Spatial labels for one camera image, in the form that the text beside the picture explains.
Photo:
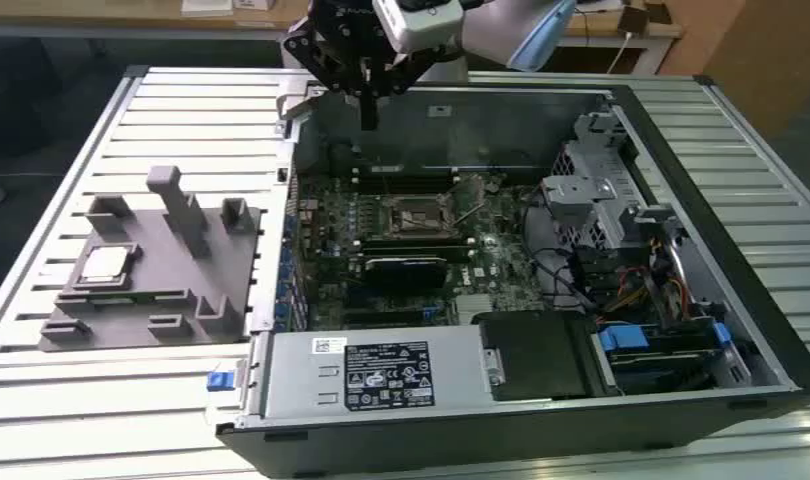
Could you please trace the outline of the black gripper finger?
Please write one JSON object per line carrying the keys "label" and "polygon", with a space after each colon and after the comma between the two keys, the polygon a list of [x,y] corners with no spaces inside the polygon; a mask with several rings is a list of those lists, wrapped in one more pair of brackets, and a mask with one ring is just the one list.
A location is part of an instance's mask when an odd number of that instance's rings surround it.
{"label": "black gripper finger", "polygon": [[368,66],[368,129],[379,127],[379,102],[382,98],[402,95],[416,83],[430,67],[442,59],[443,47],[406,54],[400,60],[392,56],[374,57]]}
{"label": "black gripper finger", "polygon": [[370,130],[368,82],[363,60],[354,63],[334,56],[332,49],[316,32],[310,19],[303,19],[292,26],[283,40],[283,46],[327,89],[346,95],[356,104],[362,129]]}

